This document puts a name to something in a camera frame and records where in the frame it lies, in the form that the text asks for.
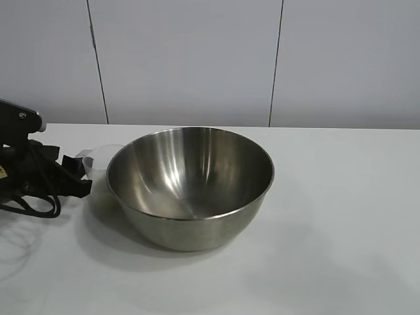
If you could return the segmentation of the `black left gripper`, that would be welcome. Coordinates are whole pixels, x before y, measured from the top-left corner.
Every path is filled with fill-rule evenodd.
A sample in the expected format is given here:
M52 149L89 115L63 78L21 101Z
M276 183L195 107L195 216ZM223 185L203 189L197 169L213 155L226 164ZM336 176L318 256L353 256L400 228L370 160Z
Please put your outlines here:
M30 140L29 146L16 148L1 145L1 197L59 196L84 198L91 193L92 180L73 176L48 178L48 172L58 159L60 148ZM81 157L63 155L62 167L72 175L84 175Z

